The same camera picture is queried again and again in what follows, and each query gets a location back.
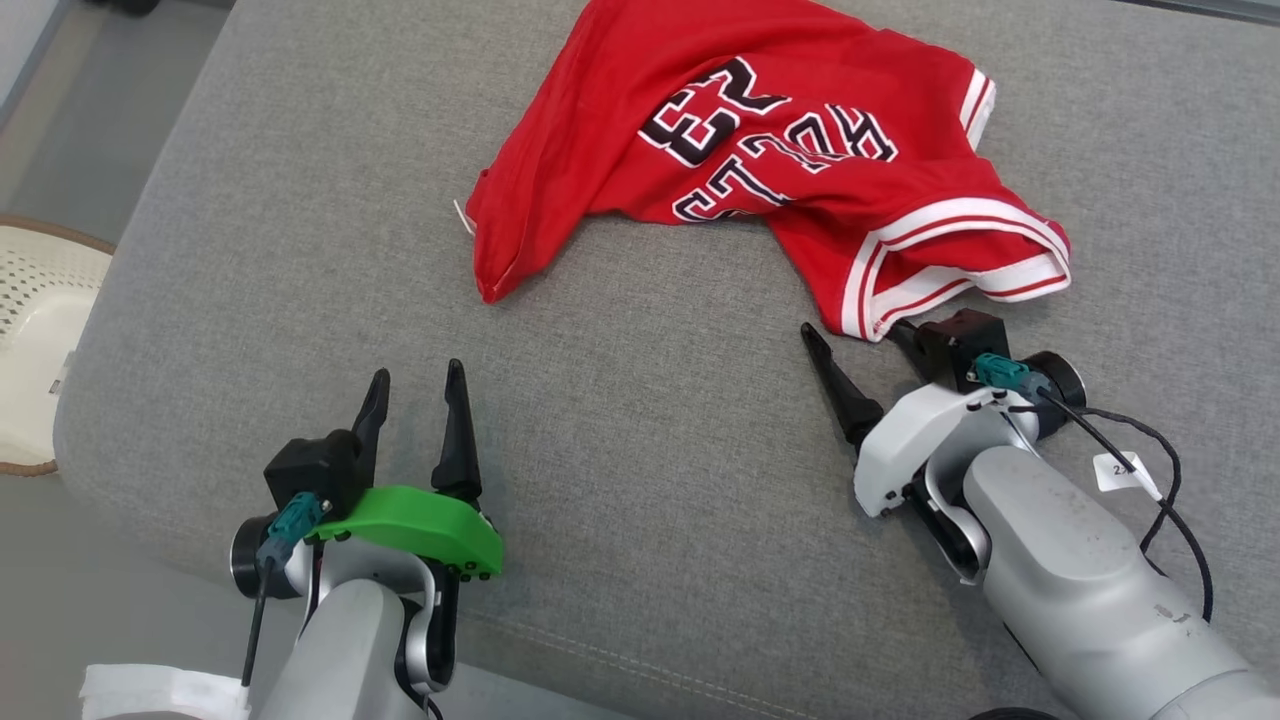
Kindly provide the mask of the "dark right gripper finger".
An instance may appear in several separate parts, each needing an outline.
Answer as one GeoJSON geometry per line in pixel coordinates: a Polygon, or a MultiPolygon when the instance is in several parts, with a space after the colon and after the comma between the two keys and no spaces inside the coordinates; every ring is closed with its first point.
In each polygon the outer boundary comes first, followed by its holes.
{"type": "Polygon", "coordinates": [[[842,437],[854,448],[860,448],[868,434],[883,419],[883,406],[867,397],[838,366],[831,346],[813,324],[803,323],[800,334],[842,437]]]}
{"type": "Polygon", "coordinates": [[[897,320],[887,336],[905,356],[911,369],[925,384],[934,382],[933,337],[928,329],[922,329],[908,320],[897,320]]]}

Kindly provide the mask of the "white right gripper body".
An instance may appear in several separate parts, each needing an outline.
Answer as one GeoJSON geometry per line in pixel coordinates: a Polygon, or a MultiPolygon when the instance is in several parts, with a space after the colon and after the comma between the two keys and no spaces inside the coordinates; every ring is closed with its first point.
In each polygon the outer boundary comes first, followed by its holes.
{"type": "Polygon", "coordinates": [[[870,429],[858,450],[852,495],[868,516],[902,503],[900,491],[948,439],[991,445],[1036,443],[1036,416],[1011,413],[1027,402],[1012,391],[982,388],[960,395],[929,384],[900,398],[870,429]]]}

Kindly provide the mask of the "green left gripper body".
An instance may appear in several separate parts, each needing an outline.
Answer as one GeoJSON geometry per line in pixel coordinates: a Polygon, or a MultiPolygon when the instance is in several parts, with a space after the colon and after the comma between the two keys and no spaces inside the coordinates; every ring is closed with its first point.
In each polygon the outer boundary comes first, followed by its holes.
{"type": "Polygon", "coordinates": [[[323,521],[308,538],[362,539],[481,579],[499,577],[506,559],[504,541],[481,511],[411,486],[367,489],[349,515],[323,521]]]}

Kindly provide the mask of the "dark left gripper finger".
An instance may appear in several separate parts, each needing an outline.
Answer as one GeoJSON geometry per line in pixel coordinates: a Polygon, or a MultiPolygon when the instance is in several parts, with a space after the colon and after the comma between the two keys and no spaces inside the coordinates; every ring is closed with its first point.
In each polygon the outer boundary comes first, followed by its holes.
{"type": "Polygon", "coordinates": [[[367,393],[351,428],[351,432],[358,441],[358,452],[355,456],[355,473],[360,486],[364,488],[371,488],[374,484],[378,441],[381,427],[387,420],[389,402],[390,373],[387,368],[380,368],[372,374],[367,393]]]}
{"type": "Polygon", "coordinates": [[[483,478],[465,365],[458,359],[449,360],[444,400],[448,418],[440,459],[431,471],[431,487],[461,502],[477,502],[483,478]]]}

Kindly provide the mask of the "red jersey white sleeves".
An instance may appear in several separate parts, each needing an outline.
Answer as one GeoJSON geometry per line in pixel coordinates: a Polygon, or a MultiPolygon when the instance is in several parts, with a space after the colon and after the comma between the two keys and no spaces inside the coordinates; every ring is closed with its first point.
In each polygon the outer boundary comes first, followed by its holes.
{"type": "Polygon", "coordinates": [[[965,290],[1065,290],[1071,245],[978,152],[965,56],[813,0],[589,0],[460,215],[497,304],[591,215],[763,219],[824,325],[877,342],[965,290]]]}

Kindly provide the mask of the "grey fabric sofa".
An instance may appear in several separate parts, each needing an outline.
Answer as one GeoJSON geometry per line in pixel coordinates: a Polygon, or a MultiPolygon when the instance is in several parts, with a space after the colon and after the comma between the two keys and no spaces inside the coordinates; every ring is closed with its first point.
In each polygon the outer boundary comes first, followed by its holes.
{"type": "MultiPolygon", "coordinates": [[[[1112,0],[842,0],[995,79],[980,154],[1069,290],[955,300],[1161,430],[1213,628],[1280,685],[1280,27],[1112,0]]],[[[910,512],[869,518],[763,225],[581,224],[485,305],[465,199],[580,0],[237,0],[118,246],[56,454],[114,530],[229,587],[268,460],[392,373],[378,479],[426,483],[465,364],[506,571],[460,659],[635,717],[1056,711],[910,512]]]]}

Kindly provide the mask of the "white laundry basket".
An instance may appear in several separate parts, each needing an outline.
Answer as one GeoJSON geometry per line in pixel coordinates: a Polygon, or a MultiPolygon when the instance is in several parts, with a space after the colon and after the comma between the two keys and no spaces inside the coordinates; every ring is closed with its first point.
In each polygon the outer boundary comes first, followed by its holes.
{"type": "Polygon", "coordinates": [[[58,405],[114,252],[78,231],[0,214],[0,477],[58,470],[58,405]]]}

